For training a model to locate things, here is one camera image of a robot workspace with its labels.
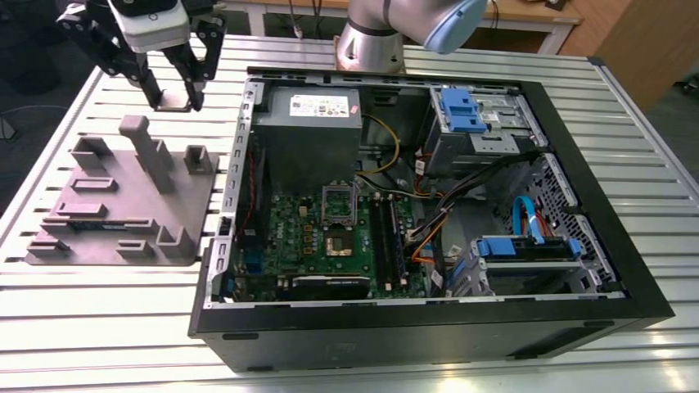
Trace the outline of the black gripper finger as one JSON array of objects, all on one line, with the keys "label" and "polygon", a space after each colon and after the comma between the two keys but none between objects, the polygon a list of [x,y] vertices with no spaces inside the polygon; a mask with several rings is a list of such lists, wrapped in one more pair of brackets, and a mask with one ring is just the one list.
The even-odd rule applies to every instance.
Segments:
[{"label": "black gripper finger", "polygon": [[212,15],[207,19],[196,19],[193,24],[196,37],[205,47],[205,56],[199,58],[189,42],[165,48],[161,52],[175,66],[184,81],[189,107],[199,111],[204,103],[203,89],[205,83],[213,80],[220,61],[220,52],[227,32],[227,18],[224,15]]},{"label": "black gripper finger", "polygon": [[123,75],[156,109],[163,92],[148,67],[148,55],[135,53],[117,27],[108,1],[65,1],[59,29],[108,75]]}]

